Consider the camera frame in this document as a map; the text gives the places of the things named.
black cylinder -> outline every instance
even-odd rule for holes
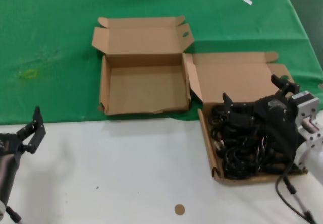
[[[0,157],[0,201],[7,206],[15,175],[19,168],[21,153]]]

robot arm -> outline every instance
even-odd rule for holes
[[[21,155],[26,151],[34,154],[39,147],[46,131],[39,107],[36,107],[33,121],[28,123],[16,134],[0,134],[0,220],[7,212],[15,223],[20,223],[17,214],[7,207],[8,199],[19,168]],[[28,145],[23,141],[32,134]]]

cardboard box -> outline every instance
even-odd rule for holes
[[[106,115],[189,109],[183,51],[194,41],[184,16],[99,18],[92,45],[102,58],[100,103]]]
[[[275,52],[242,52],[186,54],[186,65],[192,91],[203,102],[199,118],[205,139],[207,155],[214,179],[225,183],[251,183],[276,180],[275,175],[259,175],[246,180],[224,177],[222,160],[215,154],[214,140],[210,136],[207,117],[216,104],[223,104],[222,93],[233,102],[253,102],[277,92],[271,83],[271,75],[292,77],[285,65],[273,64],[278,58]]]

green fabric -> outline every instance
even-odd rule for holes
[[[188,52],[276,51],[323,99],[323,71],[289,0],[252,1],[0,0],[0,124],[29,121],[36,105],[46,122],[120,118],[97,110],[101,55],[91,40],[99,16],[185,15],[195,38]],[[196,119],[198,107],[193,97],[190,112],[163,117]]]

small white object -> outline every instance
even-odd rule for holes
[[[248,4],[252,5],[252,0],[243,0],[245,2],[247,2]]]

